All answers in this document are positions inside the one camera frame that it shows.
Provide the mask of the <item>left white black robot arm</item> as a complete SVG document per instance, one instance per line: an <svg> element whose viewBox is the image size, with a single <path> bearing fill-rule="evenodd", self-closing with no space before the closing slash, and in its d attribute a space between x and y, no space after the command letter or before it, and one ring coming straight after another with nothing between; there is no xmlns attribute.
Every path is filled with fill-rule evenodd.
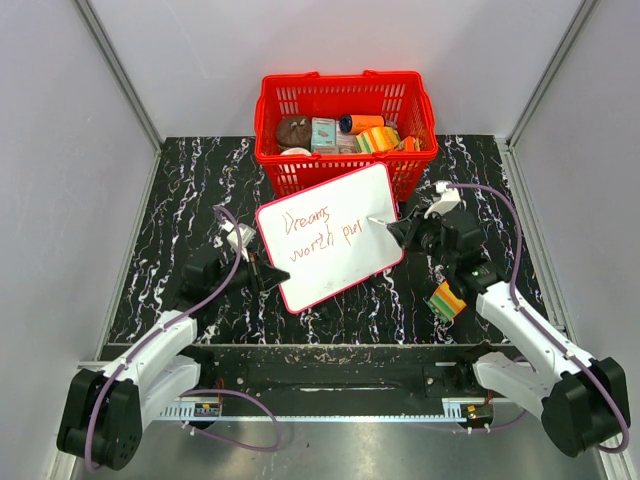
<svg viewBox="0 0 640 480"><path fill-rule="evenodd" d="M180 396L206 395L215 369L192 348L196 312L223 295L252 288L269 291L289 273L250 253L230 265L197 254L184 266L175 309L118 358L98 370L80 369L67 393L56 448L84 460L90 470L118 471L133 458L149 424Z"/></svg>

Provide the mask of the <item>red whiteboard marker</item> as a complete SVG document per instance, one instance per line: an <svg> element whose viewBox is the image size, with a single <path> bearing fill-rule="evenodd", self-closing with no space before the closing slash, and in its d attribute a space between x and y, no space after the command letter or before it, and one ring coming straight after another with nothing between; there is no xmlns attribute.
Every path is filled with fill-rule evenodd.
<svg viewBox="0 0 640 480"><path fill-rule="evenodd" d="M389 225L389 222L388 222L388 221L381 220L381 219L378 219L378 218L374 218L374 217L367 217L367 219L368 219L370 222L373 222L373 223L378 224L378 225L382 225L382 226L384 226L384 227L386 227L386 226L388 226L388 225Z"/></svg>

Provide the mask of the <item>pink framed whiteboard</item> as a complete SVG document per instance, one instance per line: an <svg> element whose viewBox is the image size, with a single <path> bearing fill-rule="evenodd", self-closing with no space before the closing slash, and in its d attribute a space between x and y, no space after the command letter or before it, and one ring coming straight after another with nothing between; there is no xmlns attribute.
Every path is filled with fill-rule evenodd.
<svg viewBox="0 0 640 480"><path fill-rule="evenodd" d="M397 220L387 167L374 163L261 206L256 222L279 289L297 314L399 264L404 251L374 217Z"/></svg>

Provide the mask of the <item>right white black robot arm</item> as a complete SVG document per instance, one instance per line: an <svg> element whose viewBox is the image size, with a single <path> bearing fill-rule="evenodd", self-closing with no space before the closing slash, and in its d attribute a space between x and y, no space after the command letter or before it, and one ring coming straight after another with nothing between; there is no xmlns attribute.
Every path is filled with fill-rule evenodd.
<svg viewBox="0 0 640 480"><path fill-rule="evenodd" d="M506 280L483 250L484 233L466 211L445 214L415 209L386 230L398 245L421 252L444 267L452 293L500 330L523 354L520 364L487 349L454 375L468 396L496 392L537 418L563 454L590 448L608 453L629 445L631 418L624 369L613 358L596 359L563 336Z"/></svg>

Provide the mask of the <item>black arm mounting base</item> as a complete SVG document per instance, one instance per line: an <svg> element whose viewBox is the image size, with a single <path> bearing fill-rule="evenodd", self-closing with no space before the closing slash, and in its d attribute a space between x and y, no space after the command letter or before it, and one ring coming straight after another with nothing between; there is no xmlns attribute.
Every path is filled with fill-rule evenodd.
<svg viewBox="0 0 640 480"><path fill-rule="evenodd" d="M202 366L199 385L222 379L254 395L371 389L424 397L483 398L472 378L474 354L514 354L513 347L480 345L190 345L180 353Z"/></svg>

